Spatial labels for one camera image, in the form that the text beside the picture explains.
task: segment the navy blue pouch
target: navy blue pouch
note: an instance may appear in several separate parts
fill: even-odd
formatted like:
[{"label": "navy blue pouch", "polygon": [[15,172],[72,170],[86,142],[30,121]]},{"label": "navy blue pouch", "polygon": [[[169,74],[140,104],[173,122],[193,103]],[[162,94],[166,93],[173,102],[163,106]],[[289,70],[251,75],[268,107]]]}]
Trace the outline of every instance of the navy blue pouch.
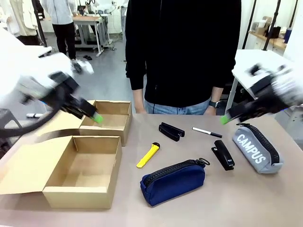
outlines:
[{"label": "navy blue pouch", "polygon": [[205,165],[210,163],[203,158],[187,160],[145,175],[140,182],[144,198],[155,206],[201,187],[205,179]]}]

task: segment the open cardboard box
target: open cardboard box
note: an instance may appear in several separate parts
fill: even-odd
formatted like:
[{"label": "open cardboard box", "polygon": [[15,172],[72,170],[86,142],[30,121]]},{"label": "open cardboard box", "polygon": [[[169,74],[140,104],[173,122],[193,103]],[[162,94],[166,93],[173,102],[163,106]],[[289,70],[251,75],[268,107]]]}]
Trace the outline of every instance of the open cardboard box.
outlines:
[{"label": "open cardboard box", "polygon": [[125,146],[132,121],[132,104],[123,101],[89,101],[102,115],[103,122],[98,124],[89,117],[78,119],[69,113],[60,111],[53,120],[36,132],[41,136],[45,133],[59,130],[79,129],[83,136],[120,136],[122,146]]},{"label": "open cardboard box", "polygon": [[0,169],[0,194],[43,192],[52,208],[111,207],[120,137],[69,136],[22,146]]}]

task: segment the wristwatch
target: wristwatch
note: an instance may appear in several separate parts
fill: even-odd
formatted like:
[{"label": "wristwatch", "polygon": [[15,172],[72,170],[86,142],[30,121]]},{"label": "wristwatch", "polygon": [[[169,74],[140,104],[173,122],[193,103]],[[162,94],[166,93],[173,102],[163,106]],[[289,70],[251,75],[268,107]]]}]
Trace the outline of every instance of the wristwatch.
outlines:
[{"label": "wristwatch", "polygon": [[214,108],[216,108],[216,109],[218,109],[218,108],[220,108],[221,107],[221,102],[212,102],[212,101],[209,101],[209,105],[210,106],[213,106]]}]

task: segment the black stapler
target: black stapler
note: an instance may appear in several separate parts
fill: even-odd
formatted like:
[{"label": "black stapler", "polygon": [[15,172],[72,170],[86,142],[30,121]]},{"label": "black stapler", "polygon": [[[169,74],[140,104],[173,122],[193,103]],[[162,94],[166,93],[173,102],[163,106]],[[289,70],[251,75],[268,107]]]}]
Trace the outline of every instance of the black stapler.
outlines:
[{"label": "black stapler", "polygon": [[227,150],[226,146],[224,145],[222,140],[217,140],[214,145],[215,148],[212,148],[212,151],[216,155],[217,159],[219,159],[221,165],[223,168],[228,170],[233,170],[233,167],[235,166],[235,162],[230,155],[229,151]]},{"label": "black stapler", "polygon": [[164,122],[159,125],[159,131],[176,142],[180,140],[180,137],[185,136],[185,131]]}]

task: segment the pencil case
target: pencil case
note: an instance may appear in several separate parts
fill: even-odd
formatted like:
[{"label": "pencil case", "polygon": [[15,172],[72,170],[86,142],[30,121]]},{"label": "pencil case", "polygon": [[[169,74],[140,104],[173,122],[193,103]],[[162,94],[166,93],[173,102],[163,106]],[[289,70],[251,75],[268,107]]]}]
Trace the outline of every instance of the pencil case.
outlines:
[{"label": "pencil case", "polygon": [[203,158],[187,160],[145,175],[140,181],[145,200],[155,206],[201,187],[205,165],[210,163]]},{"label": "pencil case", "polygon": [[233,141],[259,174],[274,174],[283,166],[283,159],[274,146],[255,127],[247,123],[233,136]]}]

